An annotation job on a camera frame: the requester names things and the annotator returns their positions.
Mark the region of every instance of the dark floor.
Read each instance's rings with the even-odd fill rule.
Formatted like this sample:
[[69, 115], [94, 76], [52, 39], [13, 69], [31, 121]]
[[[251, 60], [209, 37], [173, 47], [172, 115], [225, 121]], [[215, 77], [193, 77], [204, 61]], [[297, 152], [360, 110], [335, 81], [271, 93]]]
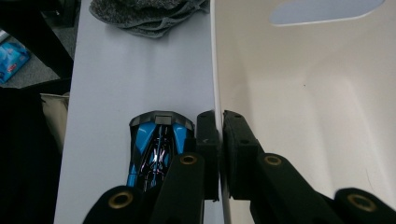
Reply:
[[[77, 9], [76, 22], [74, 27], [70, 28], [54, 28], [53, 32], [58, 36], [69, 54], [74, 58], [76, 49], [76, 40], [78, 32], [78, 15]], [[4, 42], [17, 42], [12, 36], [4, 40]], [[34, 54], [30, 54], [31, 59], [19, 70], [11, 79], [5, 84], [0, 84], [0, 87], [22, 88], [36, 83], [41, 83], [53, 79], [58, 76], [46, 65], [44, 65]]]

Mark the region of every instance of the white cardboard box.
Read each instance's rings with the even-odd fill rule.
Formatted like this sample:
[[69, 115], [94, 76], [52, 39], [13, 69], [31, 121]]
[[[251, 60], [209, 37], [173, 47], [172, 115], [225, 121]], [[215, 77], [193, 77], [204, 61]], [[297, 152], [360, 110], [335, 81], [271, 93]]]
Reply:
[[[315, 190], [355, 187], [396, 208], [396, 2], [279, 27], [269, 17], [281, 2], [216, 1], [221, 109], [244, 115], [263, 149]], [[253, 223], [247, 202], [231, 213]]]

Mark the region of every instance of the white surface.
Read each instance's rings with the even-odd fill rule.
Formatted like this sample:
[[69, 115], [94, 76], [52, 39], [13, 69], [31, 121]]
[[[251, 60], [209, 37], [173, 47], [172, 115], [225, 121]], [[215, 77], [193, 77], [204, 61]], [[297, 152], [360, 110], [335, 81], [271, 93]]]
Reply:
[[[55, 223], [81, 223], [108, 189], [125, 185], [130, 120], [172, 110], [193, 122], [214, 109], [210, 16], [196, 13], [161, 39], [105, 25], [82, 1]], [[205, 204], [221, 223], [220, 203]]]
[[[365, 17], [275, 27], [281, 1], [217, 0], [222, 109], [319, 192], [374, 193], [396, 208], [396, 1]], [[253, 223], [232, 203], [233, 224]]]

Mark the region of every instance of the toy car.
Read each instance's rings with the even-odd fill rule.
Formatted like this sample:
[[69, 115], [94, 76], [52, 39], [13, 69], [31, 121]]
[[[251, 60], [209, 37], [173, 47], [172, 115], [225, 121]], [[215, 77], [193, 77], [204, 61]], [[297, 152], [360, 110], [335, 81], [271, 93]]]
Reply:
[[133, 118], [129, 126], [127, 186], [147, 191], [164, 181], [173, 157], [185, 151], [184, 140], [194, 137], [194, 125], [178, 113], [152, 111]]

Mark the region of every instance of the gray towel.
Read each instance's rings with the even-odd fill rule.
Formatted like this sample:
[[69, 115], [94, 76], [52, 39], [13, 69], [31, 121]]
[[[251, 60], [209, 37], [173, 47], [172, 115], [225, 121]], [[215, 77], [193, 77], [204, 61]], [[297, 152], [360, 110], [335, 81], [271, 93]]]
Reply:
[[145, 7], [156, 7], [172, 9], [185, 3], [189, 0], [119, 0], [127, 7], [134, 7], [135, 9], [141, 9]]
[[[156, 7], [136, 9], [131, 7], [132, 1], [141, 0], [93, 0], [90, 12], [99, 21], [117, 26], [129, 34], [151, 38], [163, 36], [198, 10], [209, 12], [209, 0], [177, 0], [181, 4], [172, 9]], [[161, 1], [165, 4], [169, 3], [169, 0], [156, 1], [156, 3]]]
[[93, 0], [90, 6], [91, 14], [99, 21], [120, 28], [131, 28], [143, 23], [161, 21], [191, 11], [205, 0], [192, 0], [167, 10], [163, 8], [147, 7], [140, 10], [126, 7], [117, 0]]

